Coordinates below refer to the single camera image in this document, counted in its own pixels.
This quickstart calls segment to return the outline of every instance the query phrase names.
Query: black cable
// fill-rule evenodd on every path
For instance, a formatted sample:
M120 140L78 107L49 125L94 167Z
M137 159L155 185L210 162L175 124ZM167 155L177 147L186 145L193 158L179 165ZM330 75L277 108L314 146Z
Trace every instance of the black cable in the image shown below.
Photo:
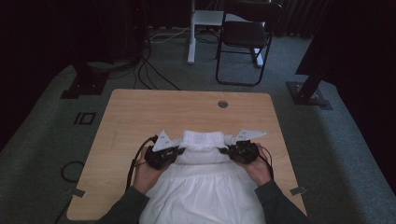
M145 57L142 57L142 59L148 63L148 65L151 66L152 69L154 69L154 71L158 74L158 76L160 76L161 78L163 78L165 81L167 81L169 84L171 84L173 87L175 87L178 91L180 91L180 88L177 87L173 82L171 82L170 80L168 80L166 77L164 77Z
M141 70L142 70L142 68L143 68L143 65L145 65L145 63L146 63L146 61L144 61L144 62L142 62L142 64L140 64L139 70L137 71L137 76L139 77L140 82L141 82L147 89L151 90L151 87L148 86L148 85L143 81L142 76L141 76L141 73L140 73Z
M122 75L120 75L118 77L109 77L108 79L119 79L119 78L122 78L122 77L126 77L129 74L131 74L132 72L134 72L135 69L136 69L136 66L133 69L131 69L130 71L128 71L128 72L126 72L126 73L124 73L124 74L122 74Z
M136 83L137 83L137 76L136 76L136 72L134 70L134 86L133 86L134 90L136 89Z
M271 153L270 153L270 151L266 148L266 147L263 147L263 146L259 146L259 147L261 147L262 149L264 149L265 151L267 151L267 153L268 153L268 155L270 156L270 166L272 167L272 156L271 156Z
M75 164L75 163L80 164L82 167L84 167L84 162L82 162L82 161L70 161L70 162L68 162L61 169L61 176L62 176L63 180L65 180L67 182L70 182L70 183L77 183L78 182L78 179L77 180L70 179L70 178L66 177L65 174L64 174L64 170L67 168L67 166Z
M132 160L131 167L129 168L129 172L128 172L128 176L127 176L127 180L126 180L125 192L128 190L129 187L131 187L131 181L132 181L132 175L134 174L134 168L135 168L136 166L139 166L139 165L143 164L143 163L140 163L140 164L137 164L137 165L136 165L137 157L139 157L140 152L143 150L143 148L145 147L145 145L146 145L149 141L155 143L155 142L157 141L157 139L158 139L158 136L157 136L157 135L150 137L150 138L147 139L147 140L142 144L142 146L140 146L140 148L137 150L136 155L134 155L134 159Z
M110 68L99 68L99 67L95 67L94 65L91 65L91 64L89 65L89 67L93 71L112 73L112 72L123 72L123 71L128 71L130 69L134 69L134 68L136 68L138 63L139 63L139 59L132 58L128 63L115 65Z
M70 179L69 177L66 177L66 175L64 174L64 171L66 170L66 168L68 167L68 166L70 166L70 165L72 165L72 164L80 164L82 167L84 167L84 162L82 162L82 161L70 161L70 162L68 162L67 164L65 164L63 167L62 167L62 169L61 169L61 177L62 177L62 179L63 180L65 180L65 181L67 181L67 182L70 182L70 183L77 183L78 182L78 180L74 180L74 179ZM70 200L69 200L69 202L64 206L64 208L62 209L62 212L58 215L58 217L56 218L56 220L55 220L55 224L57 224L58 222L59 222L59 220L61 219L61 217L62 217L62 215L64 214L64 212L66 211L66 209L67 209L67 207L70 205L70 203L72 202L72 199L73 198L71 198Z
M146 66L146 77L148 78L149 83L151 83L151 85L152 85L156 90L158 90L158 87L155 86L154 82L152 82L151 78L149 77L148 65L147 65L146 63L145 63L145 66Z
M215 40L208 40L208 39L204 39L199 37L199 35L213 35L216 39ZM208 32L208 33L200 33L200 34L196 34L195 35L195 39L201 43L205 43L205 44L217 44L219 43L219 35L216 34L215 32Z

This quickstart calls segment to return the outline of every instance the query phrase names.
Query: hand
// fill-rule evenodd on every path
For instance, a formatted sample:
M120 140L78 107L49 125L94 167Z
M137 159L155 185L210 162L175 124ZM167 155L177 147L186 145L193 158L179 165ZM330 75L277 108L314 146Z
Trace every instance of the hand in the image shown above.
M167 167L165 167L161 170L156 170L150 167L145 160L147 151L148 148L144 147L140 154L140 159L136 162L133 184L134 188L143 194L146 194L154 187L161 174L167 169Z
M259 148L260 155L268 161L268 158L265 156L262 145L256 143ZM251 162L250 164L244 164L241 162L235 162L236 164L242 166L250 176L250 178L256 183L257 186L261 186L269 182L271 178L271 167L269 167L268 163L263 161L261 158L257 158L257 160Z

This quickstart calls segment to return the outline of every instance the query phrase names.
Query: chair leg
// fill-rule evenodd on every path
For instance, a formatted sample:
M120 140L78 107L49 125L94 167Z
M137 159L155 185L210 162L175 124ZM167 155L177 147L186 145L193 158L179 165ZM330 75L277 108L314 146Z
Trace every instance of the chair leg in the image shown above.
M216 59L218 60L216 63L216 81L221 83L221 81L219 80L219 66L220 66L220 54L221 54L221 39L219 40L219 44L218 44L218 52L216 53Z
M264 74L264 68L265 68L265 65L267 64L268 53L270 52L271 40L272 40L272 37L270 36L268 44L266 46L265 56L264 56L264 59L262 60L262 70L260 71L260 77L259 77L259 80L256 82L256 85L262 81L262 75Z
M257 54L255 55L255 60L257 61L257 58L260 56L260 53L262 53L262 49L259 49L259 52L257 52Z
M229 82L229 81L220 80L219 79L220 55L221 55L221 46L218 47L218 57L217 57L218 61L217 61L217 65L216 65L216 81L218 83L225 84L225 85L237 85L237 86L253 87L253 86L257 86L262 81L262 75L263 75L263 72L264 72L264 64L262 65L262 69L260 71L259 80L257 82L255 82L255 83Z

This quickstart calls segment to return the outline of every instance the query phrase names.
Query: black chair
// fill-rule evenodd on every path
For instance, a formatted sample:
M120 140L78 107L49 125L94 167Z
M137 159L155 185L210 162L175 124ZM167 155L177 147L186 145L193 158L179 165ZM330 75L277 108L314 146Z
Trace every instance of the black chair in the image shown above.
M229 85L255 86L262 81L262 75L267 62L273 32L280 20L281 14L282 6L276 3L269 3L268 1L226 1L221 22L218 50L216 54L216 58L218 60L216 66L216 80L219 83ZM242 18L243 21L230 21L228 20L230 15L235 15L239 18ZM229 47L248 48L251 52L222 50L221 47L223 43ZM222 52L253 54L253 62L256 63L257 58L263 49L266 49L266 51L260 77L257 82L240 83L219 79L219 63L220 54Z

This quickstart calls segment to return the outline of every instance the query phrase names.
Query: cable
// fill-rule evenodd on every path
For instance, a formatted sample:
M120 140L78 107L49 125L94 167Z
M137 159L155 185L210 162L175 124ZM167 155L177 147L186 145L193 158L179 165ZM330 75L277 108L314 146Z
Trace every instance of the cable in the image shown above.
M129 187L131 187L131 180L132 180L132 175L134 174L134 168L135 168L136 166L139 166L139 165L141 165L141 164L144 163L144 162L143 162L143 163L139 163L139 164L136 165L137 157L139 156L140 152L143 150L143 147L145 147L145 145L146 145L149 141L155 143L155 142L157 141L157 139L158 139L158 136L157 136L157 135L150 137L150 138L147 139L147 140L142 144L142 146L140 146L140 148L137 150L136 155L134 155L134 159L132 160L131 167L129 168L129 172L128 172L128 176L127 176L127 180L126 180L125 192L128 190Z
M178 86L176 86L173 82L171 82L169 79L167 79L166 77L164 77L145 57L142 57L142 59L148 63L148 65L151 66L152 69L154 69L154 71L158 74L158 76L160 76L161 78L163 78L166 82L168 82L169 84L171 84L173 87L175 87L178 91L180 91L180 88Z
M167 39L165 39L165 40L163 40L163 41L160 41L160 42L152 42L152 41L151 41L151 43L152 43L152 44L162 44L162 43L165 43L165 42L167 42L168 40L173 39L173 38L175 38L175 37L178 36L178 35L183 35L184 32L186 32L189 28L190 28L190 26L189 26L188 28L182 30L181 32L177 33L177 34L157 34L157 35L155 35L155 36L152 36L150 39L154 39L155 37L160 36L160 35L170 35L170 37L168 37Z
M137 83L137 76L136 76L136 72L134 70L134 86L133 86L134 90L136 90L136 83Z
M156 90L158 90L158 87L155 86L154 82L152 82L151 78L149 77L148 65L147 65L146 63L145 63L145 66L146 66L146 77L148 78L149 83L151 83L151 85L152 85Z
M207 40L207 39L203 39L201 37L198 37L197 35L195 36L195 39L201 43L205 43L205 44L217 44L219 42L219 35L216 34L215 32L209 32L209 35L213 35L216 39L215 40Z
M120 75L120 76L118 76L118 77L109 77L108 79L119 79L119 78L122 78L122 77L126 77L126 76L128 76L129 74L131 74L132 72L134 72L135 69L136 69L136 66L135 66L133 69L131 69L131 71L128 71L128 72L126 72L126 73L123 74L123 75Z
M77 183L78 182L78 179L71 179L71 178L69 178L69 177L67 177L65 174L64 174L64 171L66 170L66 168L68 167L68 166L70 166L70 165L72 165L72 164L80 164L82 167L84 167L84 162L82 162L82 161L70 161L70 162L68 162L67 164L65 164L63 167L62 167L62 169L61 169L61 177L62 177L62 179L63 180L65 180L65 181L67 181L67 182L70 182L70 183ZM59 222L59 220L61 219L61 217L62 217L62 215L64 214L64 212L66 211L66 209L67 209L67 207L70 205L70 203L72 202L72 199L73 198L71 198L70 200L69 200L69 202L64 206L64 208L62 209L62 212L59 214L59 216L56 218L56 220L55 220L55 224L57 224L58 222Z
M141 82L147 89L151 90L151 87L148 86L148 85L143 81L143 79L142 79L142 77L141 77L141 73L140 73L141 70L142 70L142 68L143 68L143 65L145 65L146 62L147 62L147 60L145 60L144 62L142 62L142 64L140 65L139 70L137 71L137 76L139 77L140 82Z
M264 149L265 151L267 151L268 155L270 156L270 164L269 165L272 166L272 156L271 156L270 151L266 147L263 147L263 146L259 146L259 147Z

